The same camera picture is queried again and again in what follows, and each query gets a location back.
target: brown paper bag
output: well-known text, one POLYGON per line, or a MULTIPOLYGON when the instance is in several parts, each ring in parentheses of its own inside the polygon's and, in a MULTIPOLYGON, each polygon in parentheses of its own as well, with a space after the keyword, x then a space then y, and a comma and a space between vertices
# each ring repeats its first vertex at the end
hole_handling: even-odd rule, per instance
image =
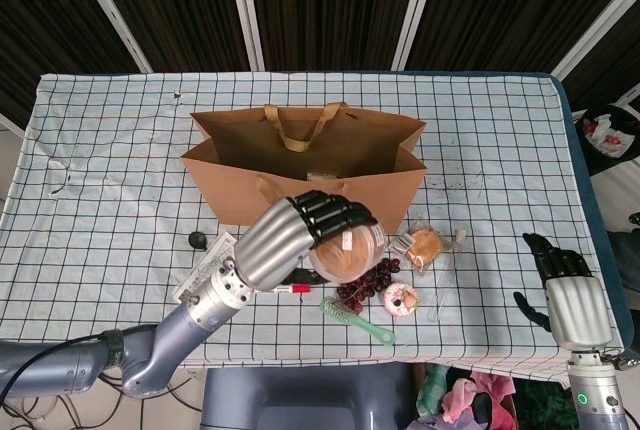
POLYGON ((205 137, 182 156, 221 223, 251 225, 278 199, 309 190, 366 205, 388 232, 402 222, 425 166, 418 120, 331 103, 194 113, 205 137))

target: dark wall panel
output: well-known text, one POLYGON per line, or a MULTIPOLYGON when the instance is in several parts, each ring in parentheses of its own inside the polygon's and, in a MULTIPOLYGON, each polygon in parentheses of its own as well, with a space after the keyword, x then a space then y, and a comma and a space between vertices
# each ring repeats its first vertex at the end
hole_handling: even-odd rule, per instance
POLYGON ((0 0, 0 111, 24 128, 44 73, 137 73, 96 0, 0 0))
POLYGON ((410 70, 550 72, 611 0, 427 0, 410 70))
POLYGON ((573 110, 612 103, 640 82, 640 1, 562 81, 573 110))
POLYGON ((255 0, 267 70, 389 70, 408 0, 255 0))
POLYGON ((235 0, 114 0, 156 72, 249 70, 235 0))

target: floor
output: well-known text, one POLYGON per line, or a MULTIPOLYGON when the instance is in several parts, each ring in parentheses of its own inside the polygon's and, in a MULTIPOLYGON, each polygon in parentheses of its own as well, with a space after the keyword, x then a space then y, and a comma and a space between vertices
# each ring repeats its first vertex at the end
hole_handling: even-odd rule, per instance
MULTIPOLYGON (((0 127, 0 204, 9 190, 13 171, 20 152, 21 139, 8 130, 0 127)), ((143 408, 139 400, 124 397, 118 404, 120 394, 117 389, 102 381, 96 384, 86 393, 77 394, 65 399, 70 412, 65 408, 61 399, 55 397, 42 398, 29 412, 31 423, 37 430, 69 430, 80 426, 89 427, 99 425, 101 430, 142 430, 142 429, 197 429, 200 422, 198 407, 202 406, 204 391, 204 371, 187 373, 181 369, 174 375, 170 386, 177 388, 173 394, 167 393, 159 398, 147 400, 143 408), (187 405, 196 407, 196 410, 188 408, 178 401, 181 399, 187 405)), ((636 368, 628 372, 618 374, 622 394, 625 397, 626 408, 640 418, 640 399, 637 398, 637 388, 640 387, 640 369, 636 368)), ((30 410, 34 404, 33 399, 9 401, 19 410, 30 410)), ((0 428, 16 430, 22 420, 10 418, 6 413, 0 413, 0 428)))

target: paper money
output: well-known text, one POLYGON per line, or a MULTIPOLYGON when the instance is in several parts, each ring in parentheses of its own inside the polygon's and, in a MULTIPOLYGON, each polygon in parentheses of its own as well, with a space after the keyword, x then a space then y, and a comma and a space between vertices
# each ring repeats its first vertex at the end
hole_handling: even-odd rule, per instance
POLYGON ((178 302, 186 302, 193 291, 205 282, 213 272, 222 267, 227 257, 235 258, 234 245, 238 240, 227 232, 219 235, 205 252, 202 258, 191 269, 185 280, 173 291, 173 299, 178 302))

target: white grid tablecloth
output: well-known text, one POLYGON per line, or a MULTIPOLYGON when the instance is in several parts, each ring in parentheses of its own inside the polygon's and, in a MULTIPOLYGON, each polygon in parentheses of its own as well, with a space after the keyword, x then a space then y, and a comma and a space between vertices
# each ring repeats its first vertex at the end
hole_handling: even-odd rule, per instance
POLYGON ((333 293, 327 285, 302 299, 259 294, 185 364, 436 361, 564 380, 566 355, 512 297, 519 290, 545 308, 520 235, 575 249, 596 271, 598 262, 561 101, 536 76, 46 75, 0 222, 0 338, 53 342, 161 320, 198 257, 189 233, 212 241, 245 230, 218 223, 180 161, 202 140, 189 114, 334 101, 427 122, 415 154, 428 172, 407 223, 427 218, 445 235, 469 233, 439 324, 428 304, 442 298, 435 283, 445 270, 403 270, 396 280, 427 306, 393 320, 374 298, 362 315, 393 328, 394 347, 325 319, 318 304, 333 293))

